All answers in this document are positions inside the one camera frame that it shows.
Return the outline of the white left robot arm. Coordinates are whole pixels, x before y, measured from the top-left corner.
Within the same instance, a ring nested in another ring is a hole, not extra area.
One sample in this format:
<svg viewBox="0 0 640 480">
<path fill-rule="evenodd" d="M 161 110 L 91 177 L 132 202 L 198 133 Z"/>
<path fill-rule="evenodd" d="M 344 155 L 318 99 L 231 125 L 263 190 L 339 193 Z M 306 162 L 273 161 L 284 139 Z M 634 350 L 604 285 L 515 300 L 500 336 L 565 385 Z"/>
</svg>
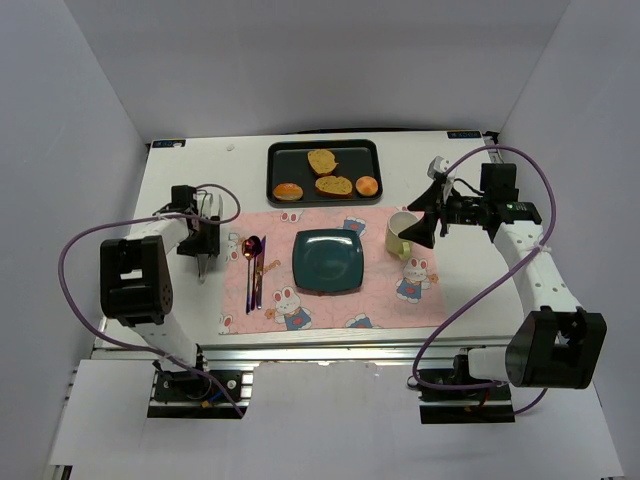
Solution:
<svg viewBox="0 0 640 480">
<path fill-rule="evenodd" d="M 104 315 L 134 331 L 161 353 L 161 368 L 176 371 L 173 358 L 202 368 L 202 354 L 172 313 L 174 291 L 167 256 L 174 252 L 196 260 L 220 253 L 222 199 L 181 185 L 171 201 L 128 236 L 100 246 L 100 300 Z"/>
</svg>

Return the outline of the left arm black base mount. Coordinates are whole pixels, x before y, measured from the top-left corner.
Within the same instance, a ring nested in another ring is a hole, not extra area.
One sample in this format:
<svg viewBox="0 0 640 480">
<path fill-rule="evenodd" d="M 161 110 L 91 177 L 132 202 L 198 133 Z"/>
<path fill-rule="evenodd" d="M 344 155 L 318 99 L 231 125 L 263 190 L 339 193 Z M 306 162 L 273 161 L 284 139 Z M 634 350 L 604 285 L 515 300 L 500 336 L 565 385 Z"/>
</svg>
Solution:
<svg viewBox="0 0 640 480">
<path fill-rule="evenodd" d="M 227 394 L 245 413 L 251 396 L 253 377 L 247 369 L 232 364 L 202 363 Z M 147 417 L 151 419 L 220 420 L 240 418 L 222 389 L 212 381 L 188 371 L 171 371 L 153 361 L 155 369 Z"/>
</svg>

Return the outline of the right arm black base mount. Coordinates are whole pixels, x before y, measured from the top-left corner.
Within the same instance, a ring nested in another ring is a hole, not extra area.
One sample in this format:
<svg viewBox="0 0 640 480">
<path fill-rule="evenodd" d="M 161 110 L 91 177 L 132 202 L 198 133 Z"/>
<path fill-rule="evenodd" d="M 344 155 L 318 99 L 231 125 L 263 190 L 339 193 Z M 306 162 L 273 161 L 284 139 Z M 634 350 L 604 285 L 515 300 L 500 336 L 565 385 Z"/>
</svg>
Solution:
<svg viewBox="0 0 640 480">
<path fill-rule="evenodd" d="M 423 425 L 467 425 L 514 423 L 515 415 L 508 386 L 469 389 L 487 383 L 470 375 L 465 350 L 453 357 L 452 366 L 422 368 L 419 378 L 439 386 L 464 386 L 463 390 L 438 390 L 416 385 L 419 413 Z"/>
</svg>

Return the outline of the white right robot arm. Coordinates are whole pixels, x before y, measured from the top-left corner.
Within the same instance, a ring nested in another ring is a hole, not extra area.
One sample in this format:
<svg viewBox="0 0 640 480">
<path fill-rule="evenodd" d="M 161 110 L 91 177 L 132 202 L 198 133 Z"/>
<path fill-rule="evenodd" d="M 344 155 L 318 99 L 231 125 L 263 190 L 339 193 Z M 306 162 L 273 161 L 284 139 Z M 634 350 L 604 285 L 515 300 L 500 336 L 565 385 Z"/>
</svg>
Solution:
<svg viewBox="0 0 640 480">
<path fill-rule="evenodd" d="M 454 358 L 448 379 L 420 374 L 434 390 L 470 391 L 501 384 L 515 387 L 584 389 L 592 380 L 607 332 L 603 316 L 585 310 L 545 248 L 545 230 L 534 204 L 521 202 L 513 164 L 485 163 L 480 188 L 461 195 L 445 175 L 448 160 L 428 168 L 431 186 L 409 206 L 423 218 L 401 238 L 431 248 L 451 225 L 478 226 L 489 236 L 513 274 L 525 319 L 505 347 L 472 347 Z"/>
</svg>

